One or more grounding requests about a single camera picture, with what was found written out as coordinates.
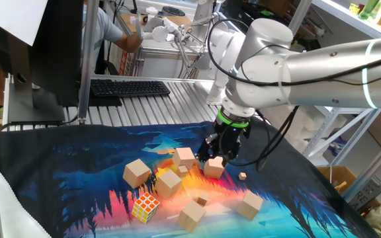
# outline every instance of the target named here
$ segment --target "person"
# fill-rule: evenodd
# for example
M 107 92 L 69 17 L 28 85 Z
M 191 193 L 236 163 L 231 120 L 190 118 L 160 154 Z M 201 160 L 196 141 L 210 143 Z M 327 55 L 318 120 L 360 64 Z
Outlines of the person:
M 83 2 L 83 33 L 85 32 L 86 27 L 86 11 L 87 11 L 87 0 Z M 108 40 L 118 47 L 126 50 L 128 53 L 134 53 L 140 47 L 142 43 L 142 39 L 139 37 L 138 33 L 134 33 L 131 36 L 126 36 L 123 34 L 123 31 L 119 29 L 116 25 L 112 23 L 108 15 L 102 10 L 98 8 L 98 19 L 97 19 L 97 27 L 95 29 L 95 47 L 93 50 L 93 70 L 95 71 L 95 67 L 97 64 L 97 58 L 99 54 L 99 50 L 101 48 L 101 44 L 104 40 Z

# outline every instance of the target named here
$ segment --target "small wooden cube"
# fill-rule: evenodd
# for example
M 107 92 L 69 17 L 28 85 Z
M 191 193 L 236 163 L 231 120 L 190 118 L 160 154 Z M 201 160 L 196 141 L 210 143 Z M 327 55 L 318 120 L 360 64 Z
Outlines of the small wooden cube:
M 169 170 L 158 177 L 155 189 L 158 195 L 168 199 L 179 190 L 181 183 L 182 180 L 173 171 Z
M 173 163 L 176 168 L 179 166 L 186 166 L 188 171 L 192 168 L 195 162 L 195 156 L 190 148 L 176 148 L 175 154 L 173 155 Z
M 207 162 L 205 162 L 204 176 L 207 178 L 219 179 L 224 171 L 222 162 L 223 158 L 219 156 L 215 157 L 214 159 L 209 159 Z
M 241 206 L 237 212 L 252 221 L 258 214 L 263 201 L 264 200 L 262 198 L 258 197 L 251 191 L 248 191 L 243 198 L 243 202 L 241 203 Z
M 194 200 L 183 208 L 177 219 L 177 223 L 185 228 L 189 233 L 192 233 L 198 227 L 202 218 L 205 215 L 205 209 L 197 204 Z
M 123 179 L 132 187 L 137 188 L 148 180 L 151 169 L 140 159 L 129 163 L 124 168 Z
M 245 173 L 240 173 L 239 174 L 239 179 L 240 180 L 245 180 L 246 179 L 246 174 Z
M 185 177 L 187 174 L 188 174 L 188 169 L 186 168 L 186 166 L 182 165 L 177 168 L 177 175 L 179 177 L 181 178 Z
M 200 204 L 201 206 L 205 206 L 205 204 L 207 203 L 208 201 L 208 197 L 210 195 L 206 192 L 203 192 L 202 194 L 199 195 L 199 198 L 198 200 L 196 201 L 198 204 Z

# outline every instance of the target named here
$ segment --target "black cable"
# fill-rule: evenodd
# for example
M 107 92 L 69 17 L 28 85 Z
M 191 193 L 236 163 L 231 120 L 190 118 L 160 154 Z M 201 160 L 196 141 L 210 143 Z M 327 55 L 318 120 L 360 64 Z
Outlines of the black cable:
M 275 136 L 272 138 L 272 140 L 270 140 L 268 142 L 268 144 L 264 147 L 264 149 L 262 150 L 260 156 L 252 161 L 252 162 L 248 162 L 248 163 L 243 163 L 243 164 L 237 164 L 237 163 L 234 163 L 232 161 L 229 161 L 228 163 L 231 164 L 231 165 L 234 165 L 234 166 L 237 166 L 237 167 L 242 167 L 242 166 L 248 166 L 248 165 L 252 165 L 252 164 L 255 164 L 255 163 L 259 163 L 262 159 L 264 159 L 266 156 L 270 155 L 271 152 L 273 152 L 277 146 L 281 143 L 281 141 L 283 140 L 284 136 L 286 135 L 286 133 L 288 132 L 290 126 L 292 125 L 292 121 L 295 117 L 295 113 L 296 111 L 298 110 L 299 106 L 295 106 L 294 110 L 289 114 L 288 118 L 284 121 L 283 125 L 280 127 L 280 129 L 276 132 Z M 277 139 L 277 137 L 280 138 L 278 139 L 278 141 L 273 145 L 274 141 Z
M 126 7 L 126 6 L 124 6 L 126 9 L 128 9 L 129 11 L 130 11 L 130 13 L 132 13 L 132 11 L 128 8 L 128 7 Z M 133 13 L 132 13 L 133 14 Z
M 252 85 L 260 86 L 260 87 L 265 87 L 265 86 L 275 86 L 275 87 L 277 87 L 278 86 L 278 82 L 266 83 L 266 82 L 249 81 L 247 79 L 240 78 L 240 77 L 238 77 L 236 75 L 233 75 L 232 73 L 226 71 L 225 69 L 221 68 L 221 66 L 218 65 L 218 63 L 214 60 L 214 57 L 212 55 L 211 46 L 210 46 L 211 35 L 213 33 L 213 30 L 215 29 L 215 27 L 218 24 L 220 24 L 221 22 L 226 22 L 226 21 L 238 22 L 238 23 L 241 23 L 241 24 L 245 25 L 246 27 L 248 27 L 244 22 L 242 22 L 241 20 L 236 20 L 236 19 L 222 19 L 222 20 L 219 20 L 218 22 L 216 22 L 214 24 L 214 26 L 211 28 L 210 33 L 208 34 L 208 43 L 207 43 L 208 44 L 208 55 L 210 56 L 211 62 L 222 73 L 228 75 L 229 77 L 231 77 L 231 78 L 233 78 L 233 79 L 235 79 L 237 81 L 241 81 L 241 82 L 244 82 L 244 83 L 250 83 Z M 370 68 L 373 68 L 373 67 L 378 67 L 380 65 L 381 65 L 381 59 L 373 61 L 373 62 L 370 62 L 370 63 L 366 63 L 364 65 L 360 65 L 360 66 L 354 67 L 352 69 L 348 69 L 346 71 L 342 71 L 342 72 L 339 72 L 339 73 L 335 73 L 333 75 L 328 75 L 328 76 L 317 78 L 317 79 L 309 79 L 309 80 L 300 81 L 300 82 L 282 82 L 282 86 L 306 85 L 306 84 L 318 83 L 318 82 L 322 82 L 322 81 L 329 81 L 329 82 L 336 81 L 336 82 L 339 82 L 339 83 L 346 83 L 346 84 L 356 85 L 356 86 L 367 85 L 367 84 L 376 82 L 378 80 L 381 80 L 381 78 L 369 81 L 367 83 L 361 83 L 361 84 L 354 84 L 354 83 L 350 83 L 350 82 L 346 82 L 346 81 L 341 81 L 341 80 L 338 80 L 338 79 L 335 79 L 335 78 L 346 76 L 346 75 L 350 75 L 352 73 L 357 73 L 357 72 L 362 71 L 363 69 L 370 69 Z
M 244 119 L 237 119 L 237 120 L 233 120 L 232 122 L 230 122 L 230 124 L 228 124 L 222 131 L 222 134 L 220 135 L 220 138 L 218 138 L 218 150 L 220 151 L 220 155 L 224 155 L 223 153 L 223 149 L 222 149 L 222 142 L 223 142 L 223 136 L 226 132 L 226 130 L 232 126 L 233 124 L 235 123 L 238 123 L 238 122 L 246 122 L 246 120 Z
M 256 113 L 258 114 L 258 116 L 263 120 L 265 129 L 266 129 L 266 131 L 267 131 L 267 141 L 270 142 L 270 140 L 271 140 L 271 138 L 270 138 L 270 130 L 269 130 L 269 125 L 268 125 L 268 123 L 267 123 L 267 119 L 264 117 L 264 115 L 263 115 L 259 110 L 256 110 L 255 112 L 256 112 Z M 267 156 L 265 156 L 264 163 L 263 163 L 263 165 L 261 165 L 261 168 L 258 169 L 258 168 L 259 168 L 259 163 L 260 163 L 261 161 L 258 161 L 258 163 L 257 163 L 257 165 L 255 166 L 255 168 L 256 168 L 258 171 L 262 171 L 263 168 L 264 168 L 264 166 L 265 166 L 265 164 L 267 163 L 267 160 L 268 160 L 268 159 L 269 159 L 269 158 L 268 158 Z
M 42 122 L 40 124 L 38 122 L 9 122 L 9 123 L 1 126 L 0 132 L 2 132 L 5 128 L 8 128 L 9 126 L 35 126 L 35 125 L 41 125 L 41 124 L 45 124 L 48 126 L 64 126 L 64 125 L 70 124 L 76 120 L 77 120 L 77 115 L 68 122 L 45 122 L 45 123 Z

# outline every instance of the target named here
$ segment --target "computer monitor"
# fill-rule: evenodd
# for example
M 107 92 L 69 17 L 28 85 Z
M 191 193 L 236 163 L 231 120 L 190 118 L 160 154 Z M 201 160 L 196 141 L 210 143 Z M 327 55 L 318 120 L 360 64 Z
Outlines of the computer monitor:
M 9 122 L 60 122 L 63 105 L 77 106 L 82 26 L 83 0 L 49 0 L 33 46 L 0 28 L 1 67 L 14 81 Z

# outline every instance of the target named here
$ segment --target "metal shelf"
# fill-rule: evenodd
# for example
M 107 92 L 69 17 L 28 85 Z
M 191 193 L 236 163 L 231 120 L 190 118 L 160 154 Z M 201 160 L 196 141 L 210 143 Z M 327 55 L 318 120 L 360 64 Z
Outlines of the metal shelf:
M 365 20 L 360 20 L 349 9 L 331 0 L 312 0 L 312 4 L 333 16 L 341 19 L 343 22 L 353 26 L 361 32 L 371 36 L 372 38 L 381 38 L 381 29 L 375 24 L 371 24 Z

